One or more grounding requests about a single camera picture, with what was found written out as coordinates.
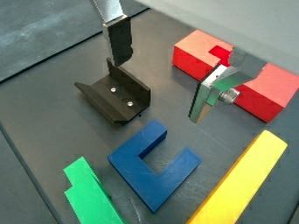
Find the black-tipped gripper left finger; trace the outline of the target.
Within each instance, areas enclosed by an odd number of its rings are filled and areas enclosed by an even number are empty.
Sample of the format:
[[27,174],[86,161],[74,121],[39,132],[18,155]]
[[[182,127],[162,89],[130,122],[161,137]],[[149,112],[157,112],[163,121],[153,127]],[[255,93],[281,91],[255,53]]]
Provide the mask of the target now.
[[133,57],[131,17],[123,12],[119,0],[90,0],[103,19],[103,32],[107,39],[114,65],[119,67]]

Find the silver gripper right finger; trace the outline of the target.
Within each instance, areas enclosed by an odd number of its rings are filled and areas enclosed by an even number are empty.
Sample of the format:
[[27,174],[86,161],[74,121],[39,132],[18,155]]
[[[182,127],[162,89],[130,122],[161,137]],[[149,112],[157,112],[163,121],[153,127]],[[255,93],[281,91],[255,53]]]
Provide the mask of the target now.
[[253,81],[267,64],[265,60],[237,47],[229,56],[229,63],[230,66],[219,63],[211,69],[197,88],[189,114],[194,123],[203,119],[218,102],[227,104],[235,102],[239,97],[235,87]]

